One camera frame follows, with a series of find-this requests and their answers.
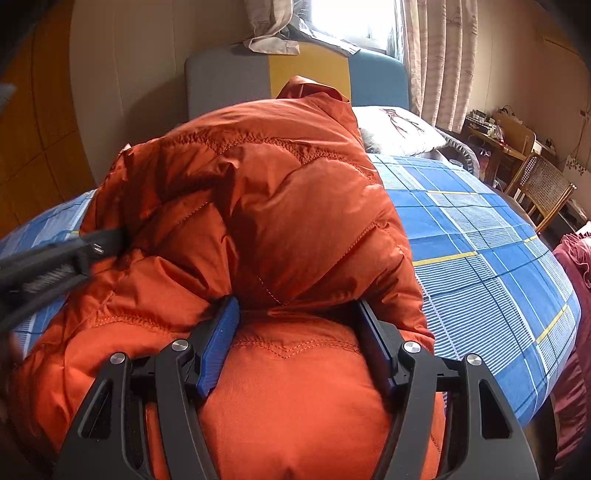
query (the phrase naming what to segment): window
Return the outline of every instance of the window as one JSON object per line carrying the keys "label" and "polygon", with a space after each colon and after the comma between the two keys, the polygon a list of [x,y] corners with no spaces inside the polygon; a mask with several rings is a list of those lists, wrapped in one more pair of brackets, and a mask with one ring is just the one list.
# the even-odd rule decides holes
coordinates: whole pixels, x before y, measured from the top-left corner
{"label": "window", "polygon": [[315,30],[360,47],[386,50],[396,0],[309,0],[305,20]]}

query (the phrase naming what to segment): curtain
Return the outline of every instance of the curtain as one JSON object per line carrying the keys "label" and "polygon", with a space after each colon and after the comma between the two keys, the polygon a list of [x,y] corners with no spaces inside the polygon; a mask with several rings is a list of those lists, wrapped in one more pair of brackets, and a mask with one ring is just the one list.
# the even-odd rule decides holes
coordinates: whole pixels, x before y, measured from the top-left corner
{"label": "curtain", "polygon": [[244,0],[253,38],[244,42],[246,48],[259,53],[297,55],[298,43],[279,34],[293,15],[292,0]]}
{"label": "curtain", "polygon": [[476,0],[403,0],[403,10],[411,110],[460,132],[474,77]]}
{"label": "curtain", "polygon": [[388,36],[386,55],[404,61],[404,13],[402,11],[402,0],[394,0],[393,7],[394,19],[392,21],[392,31]]}

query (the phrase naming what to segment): metal screw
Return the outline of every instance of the metal screw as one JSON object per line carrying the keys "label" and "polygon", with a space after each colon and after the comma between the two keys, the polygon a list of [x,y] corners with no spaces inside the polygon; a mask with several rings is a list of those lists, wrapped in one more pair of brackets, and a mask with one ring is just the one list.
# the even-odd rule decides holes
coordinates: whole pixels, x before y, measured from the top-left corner
{"label": "metal screw", "polygon": [[466,360],[470,365],[474,365],[475,367],[477,367],[478,365],[482,365],[482,358],[480,358],[475,353],[471,353],[470,355],[468,355],[466,357]]}
{"label": "metal screw", "polygon": [[187,348],[189,348],[189,342],[186,340],[175,340],[173,342],[173,350],[175,352],[182,352],[183,350],[186,350]]}
{"label": "metal screw", "polygon": [[119,364],[123,363],[124,360],[125,360],[124,353],[117,352],[117,353],[113,353],[113,355],[111,355],[111,363],[113,365],[119,365]]}
{"label": "metal screw", "polygon": [[421,351],[421,346],[417,342],[406,342],[404,344],[404,349],[408,353],[419,353]]}

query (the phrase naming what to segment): headboard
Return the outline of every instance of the headboard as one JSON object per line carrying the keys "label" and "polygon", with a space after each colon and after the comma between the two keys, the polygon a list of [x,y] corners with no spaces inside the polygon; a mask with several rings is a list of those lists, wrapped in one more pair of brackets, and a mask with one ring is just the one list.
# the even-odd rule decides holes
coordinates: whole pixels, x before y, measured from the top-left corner
{"label": "headboard", "polygon": [[294,75],[335,87],[353,106],[408,109],[406,70],[392,57],[365,49],[346,57],[305,42],[300,42],[299,55],[266,55],[240,44],[187,59],[189,119],[237,103],[274,98]]}

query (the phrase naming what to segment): blue plaid bedsheet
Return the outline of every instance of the blue plaid bedsheet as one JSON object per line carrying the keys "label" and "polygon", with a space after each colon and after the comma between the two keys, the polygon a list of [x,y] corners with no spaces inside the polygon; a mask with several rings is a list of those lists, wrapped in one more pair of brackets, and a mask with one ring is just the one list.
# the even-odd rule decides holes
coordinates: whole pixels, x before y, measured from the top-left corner
{"label": "blue plaid bedsheet", "polygon": [[480,354],[521,425],[574,345],[579,301],[533,229],[450,163],[369,155],[402,220],[439,356]]}
{"label": "blue plaid bedsheet", "polygon": [[[53,207],[0,239],[0,258],[78,236],[78,229],[94,194],[95,190],[92,190]],[[14,330],[24,355],[29,353],[64,301],[65,297],[57,299]]]}

